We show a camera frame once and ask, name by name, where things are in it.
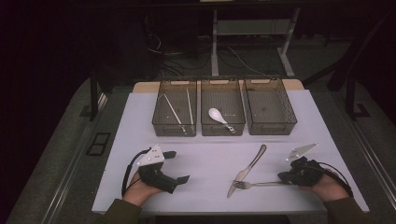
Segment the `white table surface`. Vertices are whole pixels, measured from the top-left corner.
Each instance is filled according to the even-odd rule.
[[[369,211],[310,92],[288,91],[288,95],[298,123],[287,136],[253,136],[248,134],[247,126],[242,136],[202,136],[198,103],[197,136],[158,137],[151,124],[157,93],[131,93],[92,211],[104,213],[115,198],[121,198],[122,179],[132,158],[141,150],[160,144],[163,151],[177,152],[174,159],[165,161],[163,173],[172,178],[190,175],[190,179],[187,184],[177,186],[173,194],[164,192],[149,199],[143,206],[143,215],[323,212],[326,209],[314,194],[300,191],[296,186],[237,189],[231,198],[227,198],[235,176],[250,164],[262,144],[267,145],[267,150],[247,175],[246,181],[277,181],[278,173],[290,169],[290,164],[285,159],[291,150],[312,143],[318,143],[318,146],[305,156],[309,160],[329,163],[341,171],[352,187],[361,209]]]

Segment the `butter knife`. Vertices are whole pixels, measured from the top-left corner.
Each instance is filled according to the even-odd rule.
[[[253,168],[253,166],[260,159],[262,154],[264,154],[266,149],[267,149],[267,146],[266,145],[262,145],[262,147],[260,148],[259,153],[257,153],[256,157],[253,159],[253,161],[250,163],[250,165],[245,170],[239,172],[234,181],[242,181],[242,180],[244,180],[245,176],[247,176],[248,172],[251,170],[251,168]],[[231,197],[231,195],[233,194],[235,189],[236,189],[236,186],[232,183],[231,186],[230,186],[230,189],[228,190],[227,198]]]

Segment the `dark background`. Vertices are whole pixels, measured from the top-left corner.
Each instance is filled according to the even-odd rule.
[[[7,220],[71,97],[83,81],[94,73],[102,89],[111,92],[116,85],[131,85],[156,75],[147,51],[149,36],[143,25],[145,12],[92,10],[76,7],[76,2],[4,0],[0,3],[0,83],[4,100],[0,130],[3,195],[0,223]],[[354,30],[365,25],[361,20],[381,4],[376,1],[363,11],[361,5],[341,5],[331,10],[323,6],[303,7],[295,34],[297,37],[328,35],[331,31],[332,36],[354,37]],[[230,18],[233,15],[223,14]],[[157,13],[151,25],[163,39],[179,43],[180,48],[193,55],[195,48],[191,43],[195,43],[195,37],[210,35],[205,33],[211,32],[210,16],[207,11],[172,17],[165,12]],[[386,25],[392,26],[393,22],[388,21]],[[361,66],[369,68],[360,69],[358,73],[364,74],[361,82],[369,86],[372,95],[396,122],[396,104],[389,104],[384,98],[384,94],[394,96],[394,91],[384,90],[395,90],[395,79],[388,79],[396,77],[392,27],[381,29],[382,33],[374,38],[379,46],[371,45],[365,51],[367,56],[361,60]]]

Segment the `fork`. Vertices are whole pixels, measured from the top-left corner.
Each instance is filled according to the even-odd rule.
[[[282,185],[292,185],[292,184],[286,181],[275,181],[275,182],[265,182],[265,183],[256,183],[256,184],[251,184],[245,181],[234,181],[233,185],[239,189],[250,189],[251,187],[254,186],[282,186]]]

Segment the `white spoon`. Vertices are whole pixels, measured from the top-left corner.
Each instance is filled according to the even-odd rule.
[[[236,133],[235,129],[233,127],[231,127],[230,125],[228,125],[227,121],[224,120],[221,113],[216,108],[209,109],[209,117],[215,121],[218,121],[218,122],[224,124],[224,126],[226,126],[230,130],[231,133]]]

